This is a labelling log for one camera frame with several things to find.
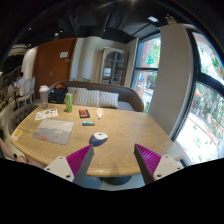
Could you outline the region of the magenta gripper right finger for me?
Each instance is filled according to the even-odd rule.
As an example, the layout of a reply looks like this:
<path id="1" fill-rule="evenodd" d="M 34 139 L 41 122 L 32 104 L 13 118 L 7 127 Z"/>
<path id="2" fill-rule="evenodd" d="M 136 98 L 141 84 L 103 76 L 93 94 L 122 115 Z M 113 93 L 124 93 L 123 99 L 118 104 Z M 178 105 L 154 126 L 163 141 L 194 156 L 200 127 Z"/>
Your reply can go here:
<path id="1" fill-rule="evenodd" d="M 134 146 L 134 155 L 146 185 L 182 169 L 171 156 L 160 156 L 139 144 Z"/>

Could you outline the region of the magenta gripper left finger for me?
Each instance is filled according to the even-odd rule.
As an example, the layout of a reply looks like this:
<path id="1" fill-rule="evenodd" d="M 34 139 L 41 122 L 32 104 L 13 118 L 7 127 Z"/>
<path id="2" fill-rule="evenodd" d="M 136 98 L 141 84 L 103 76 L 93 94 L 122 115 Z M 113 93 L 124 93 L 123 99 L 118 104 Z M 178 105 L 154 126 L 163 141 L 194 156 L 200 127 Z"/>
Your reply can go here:
<path id="1" fill-rule="evenodd" d="M 93 155 L 93 145 L 90 144 L 67 157 L 58 156 L 44 170 L 81 186 Z"/>

